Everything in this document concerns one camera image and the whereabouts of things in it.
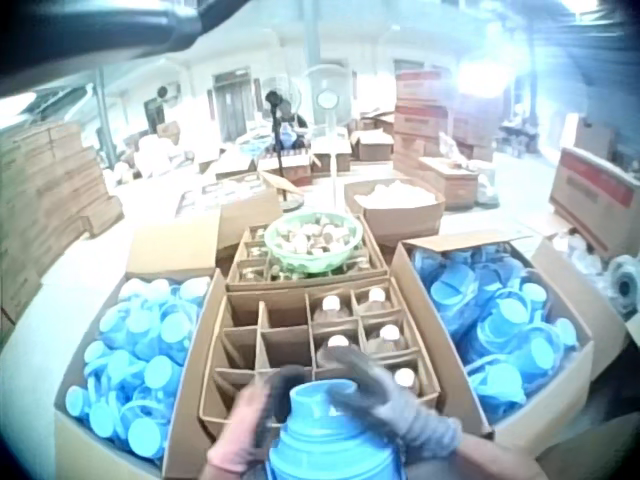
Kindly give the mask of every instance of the gloved hand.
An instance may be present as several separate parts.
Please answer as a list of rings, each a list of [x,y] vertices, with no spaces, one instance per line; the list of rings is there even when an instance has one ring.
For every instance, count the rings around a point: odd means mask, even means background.
[[[207,452],[207,463],[227,472],[242,474],[256,461],[256,451],[268,439],[273,417],[283,423],[291,412],[289,392],[304,383],[304,368],[287,366],[263,383],[253,383],[238,394],[227,426]]]
[[[389,371],[355,348],[332,347],[327,352],[358,384],[352,393],[330,390],[332,403],[370,428],[398,439],[410,461],[446,457],[458,447],[462,428],[457,419],[420,405]]]

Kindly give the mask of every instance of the bottle cap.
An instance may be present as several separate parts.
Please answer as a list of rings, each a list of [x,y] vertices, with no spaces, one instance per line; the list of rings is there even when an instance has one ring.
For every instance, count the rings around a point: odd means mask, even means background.
[[[348,347],[349,340],[344,335],[334,335],[327,342],[328,347]]]
[[[401,368],[393,374],[393,379],[401,387],[411,388],[416,381],[416,373],[410,368]]]
[[[370,302],[384,302],[387,300],[387,294],[381,288],[372,288],[369,290]]]
[[[340,310],[340,298],[337,295],[329,295],[322,300],[322,310]]]
[[[389,342],[400,340],[400,329],[395,325],[385,325],[380,329],[380,337]]]

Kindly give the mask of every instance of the electric fan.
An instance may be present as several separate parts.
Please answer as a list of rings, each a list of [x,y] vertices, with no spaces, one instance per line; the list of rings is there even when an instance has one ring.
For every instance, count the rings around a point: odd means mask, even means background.
[[[280,176],[284,176],[284,168],[282,166],[282,139],[280,137],[280,127],[282,126],[284,105],[286,107],[286,114],[293,115],[298,112],[301,103],[300,89],[286,75],[278,75],[276,77],[270,77],[261,83],[263,92],[267,92],[265,95],[265,101],[269,105],[269,109],[263,112],[263,118],[272,123],[273,142],[275,147],[276,156],[278,158],[278,169]],[[304,203],[304,198],[300,196],[287,193],[282,190],[282,202],[281,207],[284,212],[290,212],[300,208]]]
[[[329,170],[333,182],[334,207],[338,207],[338,166],[336,160],[337,127],[351,119],[352,74],[338,65],[318,65],[304,74],[311,92],[315,118],[313,138],[326,136],[331,160]]]

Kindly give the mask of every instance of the worker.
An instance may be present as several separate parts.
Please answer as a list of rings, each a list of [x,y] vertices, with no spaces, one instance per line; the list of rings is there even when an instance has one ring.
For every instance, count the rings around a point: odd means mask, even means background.
[[[291,102],[286,98],[282,100],[278,109],[280,110],[280,120],[282,122],[291,124],[294,129],[309,128],[309,124],[302,115],[291,111]]]
[[[547,478],[533,459],[466,434],[457,419],[421,405],[415,395],[395,383],[389,371],[365,354],[351,347],[330,350],[358,386],[350,393],[329,391],[331,402],[403,445],[408,480]],[[256,431],[265,421],[265,405],[272,393],[264,384],[253,384],[239,393],[227,426],[207,453],[200,480],[267,478],[264,465],[255,467],[253,455]]]

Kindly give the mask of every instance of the green plastic bowl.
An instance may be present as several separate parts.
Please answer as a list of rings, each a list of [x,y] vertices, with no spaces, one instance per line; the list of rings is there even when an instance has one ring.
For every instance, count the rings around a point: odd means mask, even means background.
[[[315,222],[320,217],[327,217],[332,223],[345,226],[351,234],[351,241],[339,252],[327,252],[322,255],[307,255],[287,252],[276,246],[278,231],[281,227],[295,224]],[[325,212],[294,212],[280,217],[264,232],[264,241],[271,254],[278,258],[284,267],[302,273],[324,273],[338,268],[347,261],[353,249],[362,241],[362,224],[351,215]]]

